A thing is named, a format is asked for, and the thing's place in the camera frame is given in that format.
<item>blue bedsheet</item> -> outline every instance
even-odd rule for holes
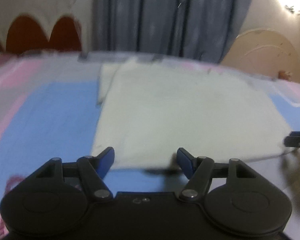
[[[73,162],[90,154],[97,94],[97,82],[51,83],[27,98],[0,141],[0,200],[11,176],[26,177],[53,157]]]
[[[300,107],[294,107],[279,95],[269,95],[278,112],[294,131],[300,131]]]

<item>black object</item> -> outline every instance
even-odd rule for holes
[[[229,164],[194,158],[183,148],[177,162],[189,179],[172,192],[119,192],[103,183],[114,150],[75,163],[53,158],[1,201],[9,230],[24,239],[284,239],[291,215],[288,197],[239,159]],[[82,190],[64,182],[81,181]],[[226,184],[208,193],[212,178]]]
[[[285,147],[300,148],[300,131],[293,131],[287,136],[284,141]]]

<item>curtain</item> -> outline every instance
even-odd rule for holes
[[[94,0],[93,49],[218,63],[251,0]]]

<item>white towel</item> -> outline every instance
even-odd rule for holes
[[[102,65],[99,79],[98,104],[101,104],[106,98],[114,74],[121,65],[122,63],[108,63]]]
[[[104,101],[91,154],[113,168],[168,168],[179,147],[216,162],[277,156],[291,131],[268,96],[229,74],[128,61]]]

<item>folded cloth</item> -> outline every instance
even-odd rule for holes
[[[179,147],[217,162],[278,156],[291,131],[271,99],[239,77],[128,61],[103,103],[91,154],[113,168],[168,168]]]
[[[100,70],[98,103],[101,104],[109,91],[114,74],[122,63],[103,64]]]

